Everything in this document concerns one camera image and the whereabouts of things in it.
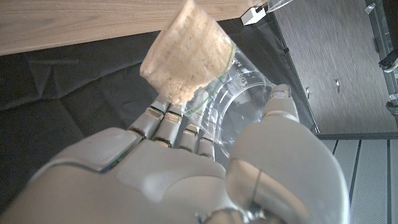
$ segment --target robotic hand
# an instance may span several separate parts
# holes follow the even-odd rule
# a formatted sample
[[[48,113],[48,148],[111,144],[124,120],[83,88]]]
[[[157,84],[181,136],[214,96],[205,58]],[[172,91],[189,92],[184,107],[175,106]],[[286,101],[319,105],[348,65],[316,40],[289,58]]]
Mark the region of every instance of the robotic hand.
[[[181,119],[158,97],[129,130],[65,148],[0,223],[348,223],[343,173],[299,123],[287,85],[239,135],[226,171],[193,123],[173,148]]]

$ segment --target black fabric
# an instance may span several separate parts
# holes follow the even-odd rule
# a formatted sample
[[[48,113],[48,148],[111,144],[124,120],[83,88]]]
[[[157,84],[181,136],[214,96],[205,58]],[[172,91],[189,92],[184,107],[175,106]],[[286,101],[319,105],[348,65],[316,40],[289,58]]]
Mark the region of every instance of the black fabric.
[[[310,128],[275,19],[220,24],[270,81],[291,85],[300,120]],[[0,211],[63,148],[109,127],[126,129],[145,111],[157,93],[139,66],[158,33],[0,57]],[[220,150],[216,160],[226,165]]]

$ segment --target gray cabinet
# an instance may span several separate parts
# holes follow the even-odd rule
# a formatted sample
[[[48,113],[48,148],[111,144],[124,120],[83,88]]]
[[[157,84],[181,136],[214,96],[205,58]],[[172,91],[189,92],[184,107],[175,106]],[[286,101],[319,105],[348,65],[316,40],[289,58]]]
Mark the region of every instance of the gray cabinet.
[[[307,0],[275,12],[321,134],[398,131],[365,7],[363,0]]]

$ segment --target wooden tabletop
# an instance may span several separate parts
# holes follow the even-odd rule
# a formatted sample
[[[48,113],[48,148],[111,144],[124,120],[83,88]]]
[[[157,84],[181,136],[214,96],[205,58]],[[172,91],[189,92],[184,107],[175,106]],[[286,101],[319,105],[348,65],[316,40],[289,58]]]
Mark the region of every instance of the wooden tabletop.
[[[217,21],[267,0],[197,0]],[[2,0],[0,55],[161,30],[181,0]]]

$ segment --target clear plastic cup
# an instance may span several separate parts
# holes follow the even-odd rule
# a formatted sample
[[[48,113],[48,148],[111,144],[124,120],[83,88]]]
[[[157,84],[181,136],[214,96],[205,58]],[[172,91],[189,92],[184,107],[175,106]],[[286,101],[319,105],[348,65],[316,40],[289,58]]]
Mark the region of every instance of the clear plastic cup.
[[[274,86],[193,0],[156,38],[140,74],[226,156],[241,130],[261,120]]]
[[[259,122],[272,84],[236,47],[232,66],[195,92],[182,113],[220,145],[226,156],[244,127]]]

